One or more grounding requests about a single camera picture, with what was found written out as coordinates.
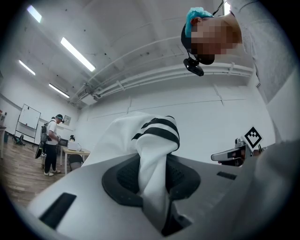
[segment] ceiling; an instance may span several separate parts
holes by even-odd
[[[77,94],[156,68],[182,64],[180,34],[191,7],[213,12],[220,0],[41,0],[32,3],[38,23],[24,7],[16,27],[12,56],[18,57],[48,88],[53,84],[83,107]],[[62,44],[65,37],[96,69],[90,72]],[[242,46],[215,62],[252,67]]]

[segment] white wall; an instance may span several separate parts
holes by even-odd
[[[180,148],[174,154],[198,161],[212,163],[211,154],[233,148],[235,138],[253,125],[263,136],[262,146],[273,144],[273,126],[263,99],[247,83],[248,79],[237,76],[195,76],[104,97],[82,109],[75,130],[76,141],[92,150],[109,124],[128,110],[173,116],[180,134]]]
[[[2,62],[1,71],[4,79],[0,86],[0,109],[3,112],[7,112],[5,119],[7,132],[15,133],[21,109],[23,104],[26,104],[41,112],[41,117],[37,126],[36,138],[24,136],[25,140],[39,144],[42,125],[57,114],[71,117],[69,126],[62,123],[58,125],[57,134],[66,139],[69,139],[70,135],[74,134],[79,116],[79,111],[76,107],[58,97],[54,90],[40,85],[37,80],[31,77],[31,73],[26,69],[22,69],[22,66],[19,66],[17,62],[15,65]]]

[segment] wooden table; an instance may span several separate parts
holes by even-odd
[[[0,144],[1,144],[1,146],[0,146],[0,151],[1,151],[1,158],[3,158],[3,151],[4,151],[4,135],[5,135],[5,129],[6,129],[6,127],[5,126],[1,126],[0,125],[0,132],[1,132],[1,142],[0,142]]]
[[[82,156],[83,161],[85,161],[84,156],[88,156],[90,154],[89,150],[82,149],[82,151],[74,151],[69,150],[67,147],[60,147],[60,165],[62,166],[62,152],[65,152],[65,175],[67,174],[67,161],[68,161],[68,155],[72,154],[78,154]]]

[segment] blue cloth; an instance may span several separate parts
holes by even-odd
[[[192,36],[192,24],[191,20],[195,17],[213,17],[213,15],[205,11],[202,7],[191,7],[187,13],[187,22],[186,22],[186,37],[190,38]]]

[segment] white shoe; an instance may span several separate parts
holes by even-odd
[[[61,171],[56,169],[55,171],[52,170],[52,173],[61,173]]]
[[[53,174],[53,173],[51,173],[51,172],[48,172],[48,173],[45,173],[45,172],[44,172],[44,175],[45,175],[45,176],[49,176],[49,177],[51,177],[51,176],[53,176],[54,174]]]

